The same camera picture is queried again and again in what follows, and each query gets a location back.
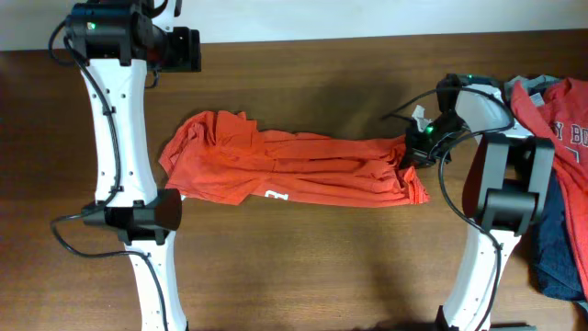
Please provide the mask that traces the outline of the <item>orange red t-shirt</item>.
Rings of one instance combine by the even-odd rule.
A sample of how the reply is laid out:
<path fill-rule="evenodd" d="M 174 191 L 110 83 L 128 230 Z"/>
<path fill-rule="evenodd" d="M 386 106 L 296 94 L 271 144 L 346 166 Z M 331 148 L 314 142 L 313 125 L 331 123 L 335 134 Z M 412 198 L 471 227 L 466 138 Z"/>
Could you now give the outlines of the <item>orange red t-shirt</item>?
<path fill-rule="evenodd" d="M 402 137 L 341 140 L 261 131 L 245 113 L 204 111 L 186 120 L 159 163 L 186 198 L 239 205 L 250 196 L 384 208 L 430 200 L 414 167 L 401 167 Z"/>

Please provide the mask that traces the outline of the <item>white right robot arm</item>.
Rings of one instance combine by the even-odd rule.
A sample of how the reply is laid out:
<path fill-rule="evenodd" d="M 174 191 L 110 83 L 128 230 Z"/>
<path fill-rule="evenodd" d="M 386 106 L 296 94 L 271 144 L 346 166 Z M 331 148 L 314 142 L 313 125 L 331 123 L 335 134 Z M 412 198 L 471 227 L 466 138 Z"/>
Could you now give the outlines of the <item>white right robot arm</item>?
<path fill-rule="evenodd" d="M 401 167 L 436 166 L 441 177 L 454 148 L 468 139 L 478 144 L 461 204 L 448 203 L 467 223 L 468 234 L 457 280 L 432 328 L 491 330 L 505 265 L 544 210 L 555 147 L 517 121 L 492 78 L 448 74 L 432 92 L 440 115 L 408 119 Z"/>

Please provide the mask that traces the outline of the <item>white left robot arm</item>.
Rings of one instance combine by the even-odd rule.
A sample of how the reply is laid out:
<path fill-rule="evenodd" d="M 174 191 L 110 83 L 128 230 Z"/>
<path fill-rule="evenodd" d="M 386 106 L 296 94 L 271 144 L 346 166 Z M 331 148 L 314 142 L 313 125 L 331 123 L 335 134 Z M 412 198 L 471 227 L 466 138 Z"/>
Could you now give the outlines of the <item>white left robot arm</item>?
<path fill-rule="evenodd" d="M 182 200 L 155 183 L 144 116 L 149 74 L 201 69 L 198 31 L 174 24 L 181 9 L 180 0 L 85 1 L 58 27 L 85 80 L 96 138 L 95 197 L 77 217 L 124 245 L 144 330 L 188 329 L 175 274 Z"/>

